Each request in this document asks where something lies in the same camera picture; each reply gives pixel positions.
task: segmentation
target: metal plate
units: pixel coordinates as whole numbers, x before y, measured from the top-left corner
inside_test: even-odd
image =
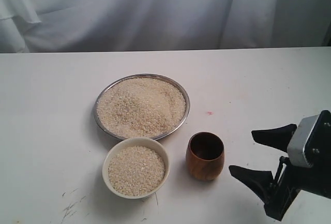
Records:
[[[173,85],[174,87],[176,87],[180,92],[181,94],[183,95],[184,97],[184,100],[185,100],[185,112],[184,112],[184,115],[183,115],[183,118],[181,119],[181,121],[177,124],[177,126],[175,128],[173,128],[170,132],[166,132],[166,133],[163,133],[161,135],[158,135],[158,136],[155,136],[155,137],[149,137],[153,140],[159,140],[159,139],[162,139],[170,134],[172,134],[174,131],[176,131],[183,123],[184,121],[186,120],[187,116],[188,116],[188,113],[190,111],[190,99],[186,93],[186,91],[184,90],[184,88],[178,84],[177,82],[175,82],[174,80],[170,79],[170,78],[167,78],[167,77],[164,77],[164,76],[160,76],[160,75],[156,75],[156,74],[136,74],[136,75],[131,75],[131,76],[128,76],[128,77],[124,77],[124,78],[121,78],[115,82],[113,82],[112,84],[108,85],[101,93],[100,95],[98,96],[95,104],[94,104],[94,107],[93,107],[93,114],[94,114],[94,119],[95,121],[97,122],[98,126],[103,130],[105,131],[107,134],[109,134],[110,136],[114,137],[115,139],[117,140],[125,140],[127,138],[125,137],[121,137],[121,136],[117,136],[116,134],[110,132],[109,130],[107,130],[104,125],[101,123],[99,117],[98,117],[98,114],[97,114],[97,105],[98,105],[98,101],[100,99],[100,97],[107,91],[109,90],[110,88],[112,88],[113,86],[115,86],[116,84],[118,83],[121,83],[125,80],[128,80],[128,79],[132,79],[132,78],[152,78],[152,79],[158,79],[158,80],[161,80],[161,81],[164,81],[164,82],[167,82],[167,83],[170,83],[171,85]]]

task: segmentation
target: white fabric curtain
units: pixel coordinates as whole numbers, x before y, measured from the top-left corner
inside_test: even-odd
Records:
[[[0,52],[318,46],[330,20],[327,0],[0,0]]]

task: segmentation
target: wooden cup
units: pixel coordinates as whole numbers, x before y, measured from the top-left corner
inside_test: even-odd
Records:
[[[186,165],[196,179],[211,181],[218,177],[224,166],[224,145],[210,132],[192,136],[186,149]]]

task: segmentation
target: cup rim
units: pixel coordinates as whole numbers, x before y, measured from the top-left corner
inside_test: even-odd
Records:
[[[217,139],[219,139],[219,141],[221,142],[221,144],[222,144],[222,146],[223,146],[223,151],[222,151],[221,154],[220,154],[219,156],[217,156],[216,158],[213,158],[213,159],[203,159],[203,158],[198,157],[198,156],[192,151],[192,149],[191,149],[191,141],[192,141],[192,139],[193,139],[195,136],[200,135],[200,134],[202,134],[202,133],[207,133],[207,134],[213,135],[213,136],[217,137]],[[219,159],[219,158],[224,154],[224,143],[223,143],[223,141],[221,140],[220,137],[218,137],[216,134],[214,134],[214,133],[212,133],[212,132],[197,132],[196,134],[194,134],[194,135],[190,138],[190,140],[189,140],[189,142],[188,142],[188,148],[189,148],[191,154],[192,154],[195,158],[197,158],[197,159],[199,159],[199,160],[202,160],[202,161],[214,161],[214,160]]]

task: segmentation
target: uncooked rice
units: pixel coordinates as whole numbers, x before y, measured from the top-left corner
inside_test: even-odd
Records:
[[[114,189],[127,196],[141,196],[154,190],[163,180],[165,166],[154,150],[131,146],[110,161],[108,175]]]
[[[97,114],[110,132],[124,137],[155,137],[171,131],[184,116],[185,100],[170,83],[133,78],[116,84],[98,100]]]

